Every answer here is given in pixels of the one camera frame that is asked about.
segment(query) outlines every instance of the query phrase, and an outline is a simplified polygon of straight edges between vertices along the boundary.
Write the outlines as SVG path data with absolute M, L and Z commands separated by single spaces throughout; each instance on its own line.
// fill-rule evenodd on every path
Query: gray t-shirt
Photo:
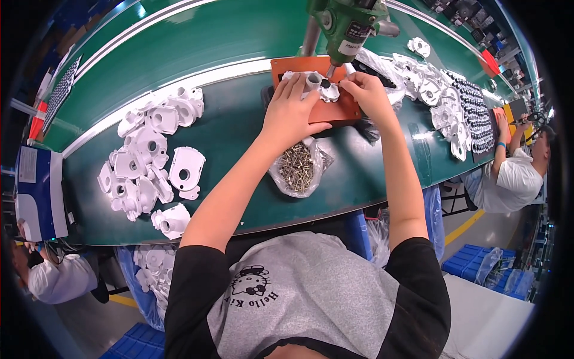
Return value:
M 435 337 L 436 327 L 442 327 L 438 333 L 443 335 L 427 345 L 440 354 L 448 338 L 450 307 L 430 242 L 423 238 L 405 241 L 391 253 L 388 265 L 400 262 L 400 258 L 393 260 L 393 254 L 409 241 L 422 243 L 426 249 L 423 256 L 431 259 L 419 260 L 413 268 L 420 263 L 431 267 L 425 268 L 426 277 L 432 278 L 425 285 L 439 289 L 435 290 L 438 303 L 431 303 L 442 307 L 437 311 L 439 318 L 432 319 L 438 323 L 433 326 L 435 333 L 424 333 L 425 325 L 417 325 L 419 303 L 413 297 L 425 305 L 428 300 L 409 289 L 400 295 L 400 280 L 391 275 L 392 271 L 377 268 L 348 251 L 337 237 L 306 231 L 253 246 L 239 262 L 225 268 L 227 273 L 215 269 L 225 265 L 220 251 L 203 246 L 181 248 L 165 318 L 166 357 L 203 353 L 215 358 L 254 358 L 267 355 L 277 345 L 296 343 L 327 357 L 377 358 L 383 354 L 390 328 L 400 333 L 400 326 L 405 324 L 420 327 L 421 339 Z M 405 248 L 403 252 L 408 252 L 408 246 Z M 213 258 L 203 265 L 193 263 L 209 256 Z M 414 306 L 415 310 L 395 315 L 401 298 L 406 301 L 404 308 Z M 410 323 L 401 323 L 403 316 Z M 405 334 L 409 341 L 405 344 L 416 346 L 409 336 Z M 387 346 L 393 352 L 393 346 Z

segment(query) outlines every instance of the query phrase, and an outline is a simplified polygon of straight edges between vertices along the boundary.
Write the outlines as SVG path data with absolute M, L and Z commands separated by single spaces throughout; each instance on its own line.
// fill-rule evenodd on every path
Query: green screwdriver motor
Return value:
M 300 54 L 313 55 L 322 30 L 331 57 L 328 78 L 336 67 L 355 59 L 369 36 L 400 34 L 398 26 L 387 20 L 389 11 L 383 0 L 308 0 L 307 13 L 310 18 Z

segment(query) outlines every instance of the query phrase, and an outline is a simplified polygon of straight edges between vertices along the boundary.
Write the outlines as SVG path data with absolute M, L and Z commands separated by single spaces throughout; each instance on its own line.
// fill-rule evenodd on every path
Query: orange fixture plate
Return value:
M 329 70 L 329 57 L 289 57 L 286 59 L 271 60 L 271 76 L 273 77 L 273 86 L 279 85 L 279 77 L 287 71 L 317 71 L 326 77 Z M 329 80 L 338 83 L 345 78 L 347 72 L 344 67 L 337 67 L 332 78 Z M 337 102 L 326 103 L 323 100 L 317 101 L 311 115 L 309 123 L 329 122 L 333 126 L 352 125 L 356 120 L 361 118 L 359 105 L 353 100 L 353 96 L 346 91 L 341 91 Z

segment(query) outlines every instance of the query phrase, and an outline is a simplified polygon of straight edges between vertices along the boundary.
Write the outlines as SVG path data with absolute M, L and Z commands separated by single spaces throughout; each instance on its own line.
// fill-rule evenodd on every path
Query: black sleeve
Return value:
M 165 357 L 209 358 L 207 314 L 231 283 L 225 254 L 205 246 L 177 250 L 165 312 Z
M 416 237 L 400 243 L 385 270 L 399 289 L 377 358 L 438 358 L 451 330 L 451 301 L 431 242 Z

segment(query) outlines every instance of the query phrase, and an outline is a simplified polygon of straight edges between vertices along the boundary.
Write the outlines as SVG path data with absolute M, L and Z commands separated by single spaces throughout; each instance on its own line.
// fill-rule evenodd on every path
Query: gray floor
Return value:
M 443 208 L 450 209 L 450 206 L 449 201 L 443 202 Z M 455 209 L 463 207 L 465 207 L 464 200 L 457 200 Z M 476 212 L 466 212 L 444 217 L 443 222 L 447 238 L 449 238 L 449 234 L 475 214 Z M 520 212 L 508 215 L 483 214 L 471 227 L 446 246 L 443 261 L 452 256 L 464 244 L 506 248 L 515 233 L 520 217 Z M 102 268 L 102 274 L 107 281 L 111 279 L 111 281 L 116 282 L 112 284 L 117 287 L 125 285 L 119 266 L 113 260 Z M 68 342 L 70 340 L 75 342 L 68 343 L 65 349 L 65 358 L 78 358 L 80 352 L 86 358 L 98 358 L 134 324 L 145 322 L 138 309 L 113 301 L 100 304 L 91 294 L 53 306 L 53 308 L 57 315 L 52 315 L 49 326 L 52 328 L 57 326 L 60 332 L 67 328 L 68 333 L 62 334 L 60 338 L 69 338 L 67 339 Z M 66 339 L 60 339 L 60 342 L 64 342 L 64 344 L 65 341 Z

